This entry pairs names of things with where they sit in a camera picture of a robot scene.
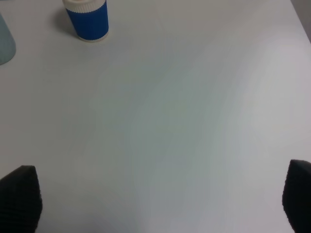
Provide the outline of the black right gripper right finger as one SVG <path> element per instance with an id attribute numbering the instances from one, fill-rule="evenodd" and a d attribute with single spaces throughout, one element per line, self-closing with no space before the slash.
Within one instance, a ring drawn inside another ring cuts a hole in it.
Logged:
<path id="1" fill-rule="evenodd" d="M 311 232 L 311 164 L 309 162 L 290 161 L 282 205 L 295 233 Z"/>

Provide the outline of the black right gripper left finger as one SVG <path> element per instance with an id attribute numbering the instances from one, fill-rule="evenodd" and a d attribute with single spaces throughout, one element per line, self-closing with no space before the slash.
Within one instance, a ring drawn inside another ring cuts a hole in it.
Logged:
<path id="1" fill-rule="evenodd" d="M 35 166 L 20 166 L 0 180 L 0 231 L 34 233 L 43 209 Z"/>

